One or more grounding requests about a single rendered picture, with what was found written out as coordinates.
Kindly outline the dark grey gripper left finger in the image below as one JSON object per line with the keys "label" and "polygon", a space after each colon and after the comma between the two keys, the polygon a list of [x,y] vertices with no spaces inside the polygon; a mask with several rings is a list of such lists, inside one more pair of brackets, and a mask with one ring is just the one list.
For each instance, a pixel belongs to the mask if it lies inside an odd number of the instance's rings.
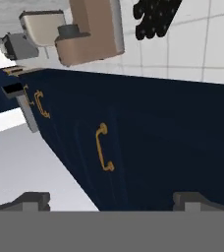
{"label": "dark grey gripper left finger", "polygon": [[25,192],[12,202],[0,205],[4,212],[49,212],[49,192]]}

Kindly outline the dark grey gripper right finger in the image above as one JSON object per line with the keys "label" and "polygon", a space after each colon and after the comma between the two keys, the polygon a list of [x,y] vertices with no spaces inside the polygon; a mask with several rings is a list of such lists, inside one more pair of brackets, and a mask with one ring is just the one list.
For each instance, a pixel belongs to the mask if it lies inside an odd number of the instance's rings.
{"label": "dark grey gripper right finger", "polygon": [[207,200],[198,192],[175,192],[173,210],[179,212],[224,212],[224,205]]}

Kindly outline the navy cabinet door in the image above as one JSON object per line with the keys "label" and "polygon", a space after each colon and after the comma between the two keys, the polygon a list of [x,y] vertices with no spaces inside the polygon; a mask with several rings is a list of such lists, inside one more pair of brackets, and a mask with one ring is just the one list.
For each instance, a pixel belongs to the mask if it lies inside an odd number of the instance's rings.
{"label": "navy cabinet door", "polygon": [[[170,211],[175,192],[224,205],[224,85],[56,69],[20,80],[43,140],[98,210]],[[98,158],[101,122],[114,171]]]}

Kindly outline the grey dishwasher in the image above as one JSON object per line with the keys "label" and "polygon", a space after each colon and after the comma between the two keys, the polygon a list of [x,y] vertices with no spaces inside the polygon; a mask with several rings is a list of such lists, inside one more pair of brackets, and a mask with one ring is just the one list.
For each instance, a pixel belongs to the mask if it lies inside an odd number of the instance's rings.
{"label": "grey dishwasher", "polygon": [[18,102],[18,105],[21,108],[23,116],[26,120],[26,123],[32,133],[38,131],[38,127],[34,116],[32,114],[31,108],[28,103],[28,99],[25,95],[24,88],[21,83],[15,83],[10,86],[5,86],[2,88],[3,93],[6,95],[8,99],[15,98]]}

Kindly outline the grey box appliance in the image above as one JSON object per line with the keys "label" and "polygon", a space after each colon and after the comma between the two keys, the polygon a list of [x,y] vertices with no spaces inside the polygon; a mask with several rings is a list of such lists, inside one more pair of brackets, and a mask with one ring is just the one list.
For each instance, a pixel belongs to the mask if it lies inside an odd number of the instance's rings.
{"label": "grey box appliance", "polygon": [[38,56],[38,49],[31,44],[23,33],[7,33],[3,37],[3,53],[12,60],[24,60]]}

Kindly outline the black dotted object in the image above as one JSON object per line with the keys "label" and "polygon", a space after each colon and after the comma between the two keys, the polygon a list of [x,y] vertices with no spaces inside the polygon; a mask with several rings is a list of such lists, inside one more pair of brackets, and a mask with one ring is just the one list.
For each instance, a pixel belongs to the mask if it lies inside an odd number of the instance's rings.
{"label": "black dotted object", "polygon": [[133,7],[133,16],[140,23],[136,25],[136,38],[143,40],[163,37],[183,0],[139,0]]}

